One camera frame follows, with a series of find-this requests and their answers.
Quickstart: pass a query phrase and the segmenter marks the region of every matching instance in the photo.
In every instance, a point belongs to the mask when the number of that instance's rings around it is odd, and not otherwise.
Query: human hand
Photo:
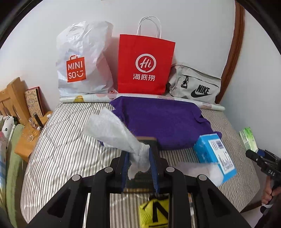
[[[277,187],[276,189],[274,189],[272,191],[272,189],[270,187],[270,181],[271,181],[270,176],[266,176],[266,184],[265,184],[264,192],[262,195],[263,204],[267,204],[272,199],[273,196],[276,196],[279,193],[281,193],[281,187]]]

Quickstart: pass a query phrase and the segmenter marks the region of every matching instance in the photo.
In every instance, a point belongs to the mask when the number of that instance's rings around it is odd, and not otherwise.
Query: white tissue
[[[107,108],[103,108],[99,115],[91,114],[83,134],[102,141],[104,146],[129,152],[132,163],[128,171],[130,180],[138,171],[148,171],[149,145],[139,142],[121,120]]]
[[[223,174],[217,163],[179,162],[175,168],[181,171],[184,175],[191,177],[197,177],[200,174],[204,174],[217,187],[223,182]]]

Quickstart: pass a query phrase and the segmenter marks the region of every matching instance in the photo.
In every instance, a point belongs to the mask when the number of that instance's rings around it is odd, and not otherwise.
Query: yellow object
[[[74,102],[75,102],[75,103],[76,103],[76,102],[84,102],[83,96],[79,95],[79,96],[75,97]]]
[[[152,199],[139,206],[141,228],[168,227],[169,199]]]

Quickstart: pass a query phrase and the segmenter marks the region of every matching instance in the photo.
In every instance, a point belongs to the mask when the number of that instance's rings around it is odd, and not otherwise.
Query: book
[[[37,113],[39,117],[43,117],[44,110],[40,98],[40,87],[28,89],[24,92],[24,95],[30,116]]]

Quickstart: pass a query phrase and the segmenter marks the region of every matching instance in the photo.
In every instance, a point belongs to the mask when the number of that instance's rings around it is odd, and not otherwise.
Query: nike swoosh logo
[[[196,90],[192,91],[192,93],[190,94],[192,97],[197,98],[197,97],[204,97],[204,96],[208,96],[211,94],[196,94],[195,93]]]

